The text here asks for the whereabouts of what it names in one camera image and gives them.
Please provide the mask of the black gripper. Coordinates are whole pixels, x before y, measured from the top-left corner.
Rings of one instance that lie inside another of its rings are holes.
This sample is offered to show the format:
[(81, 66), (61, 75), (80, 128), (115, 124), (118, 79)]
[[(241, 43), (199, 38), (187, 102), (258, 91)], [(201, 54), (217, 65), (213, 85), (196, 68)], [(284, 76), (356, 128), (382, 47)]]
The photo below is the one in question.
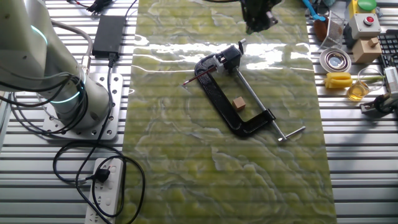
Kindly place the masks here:
[(246, 33), (261, 32), (278, 23), (272, 8), (281, 0), (241, 0), (241, 10), (246, 23)]

